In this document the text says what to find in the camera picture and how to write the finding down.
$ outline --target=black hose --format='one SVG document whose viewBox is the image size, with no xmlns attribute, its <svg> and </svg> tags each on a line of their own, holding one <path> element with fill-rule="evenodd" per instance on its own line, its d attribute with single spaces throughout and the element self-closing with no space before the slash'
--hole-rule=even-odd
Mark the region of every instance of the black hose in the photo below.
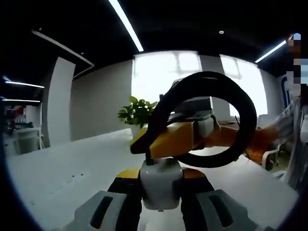
<svg viewBox="0 0 308 231">
<path fill-rule="evenodd" d="M 134 145 L 144 149 L 150 145 L 167 127 L 170 113 L 180 103 L 201 96 L 213 96 L 231 103 L 239 112 L 241 124 L 234 144 L 224 152 L 211 156 L 183 154 L 176 158 L 180 162 L 195 167 L 220 167 L 234 161 L 247 148 L 256 130 L 257 114 L 249 96 L 230 78 L 216 72 L 198 72 L 190 75 L 174 85 L 159 101 L 142 139 Z"/>
</svg>

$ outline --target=white pillar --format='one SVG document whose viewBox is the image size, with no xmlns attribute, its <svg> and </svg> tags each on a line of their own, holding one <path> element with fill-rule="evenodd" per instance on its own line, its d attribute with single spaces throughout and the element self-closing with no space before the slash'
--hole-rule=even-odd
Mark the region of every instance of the white pillar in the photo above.
<svg viewBox="0 0 308 231">
<path fill-rule="evenodd" d="M 59 57 L 54 66 L 47 99 L 47 131 L 49 145 L 71 141 L 69 108 L 75 64 Z"/>
</svg>

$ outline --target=black ceiling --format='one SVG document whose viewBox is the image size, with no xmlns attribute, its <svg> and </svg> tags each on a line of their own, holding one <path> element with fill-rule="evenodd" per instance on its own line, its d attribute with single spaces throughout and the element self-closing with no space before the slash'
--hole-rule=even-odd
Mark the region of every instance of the black ceiling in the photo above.
<svg viewBox="0 0 308 231">
<path fill-rule="evenodd" d="M 290 33 L 296 6 L 269 6 L 235 1 L 119 0 L 144 52 L 194 50 L 226 54 L 254 62 Z M 41 84 L 58 56 L 74 62 L 76 73 L 89 64 L 31 33 L 39 31 L 95 64 L 95 70 L 131 59 L 136 46 L 108 0 L 9 1 L 4 8 L 1 75 L 14 81 Z M 292 67 L 287 47 L 259 63 L 275 76 Z M 34 99 L 37 90 L 7 87 L 3 96 Z"/>
</svg>

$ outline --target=window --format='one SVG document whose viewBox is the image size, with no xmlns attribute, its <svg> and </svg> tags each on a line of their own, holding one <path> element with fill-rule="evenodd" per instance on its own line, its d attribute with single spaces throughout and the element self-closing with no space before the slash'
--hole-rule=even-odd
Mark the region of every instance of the window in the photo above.
<svg viewBox="0 0 308 231">
<path fill-rule="evenodd" d="M 131 94 L 137 99 L 159 101 L 176 79 L 202 71 L 194 51 L 162 51 L 136 55 L 133 64 Z"/>
<path fill-rule="evenodd" d="M 267 114 L 266 95 L 258 66 L 226 55 L 221 55 L 220 58 L 225 75 L 237 83 L 251 98 L 257 116 Z M 239 113 L 231 104 L 230 115 L 239 116 Z"/>
</svg>

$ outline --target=person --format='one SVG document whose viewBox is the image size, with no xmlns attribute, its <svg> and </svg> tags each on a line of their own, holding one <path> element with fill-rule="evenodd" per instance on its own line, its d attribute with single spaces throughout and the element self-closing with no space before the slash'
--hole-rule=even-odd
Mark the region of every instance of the person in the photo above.
<svg viewBox="0 0 308 231">
<path fill-rule="evenodd" d="M 294 59 L 297 59 L 300 57 L 300 43 L 293 39 L 293 37 L 288 39 L 288 46 Z M 301 125 L 304 119 L 303 103 L 307 104 L 307 102 L 304 102 L 304 100 L 307 100 L 307 96 L 304 98 L 303 94 L 307 95 L 308 89 L 307 85 L 300 84 L 300 78 L 298 79 L 296 76 L 294 76 L 293 84 L 290 87 L 290 92 L 294 98 L 289 106 L 271 125 L 256 130 L 247 150 L 249 156 L 259 154 L 262 159 L 264 152 L 277 139 L 292 141 L 291 159 L 282 179 L 291 188 L 300 192 L 305 185 L 305 181 L 308 182 L 308 146 L 300 139 Z M 231 146 L 235 141 L 236 133 L 237 129 L 217 124 L 214 131 L 205 138 L 205 146 Z"/>
</svg>

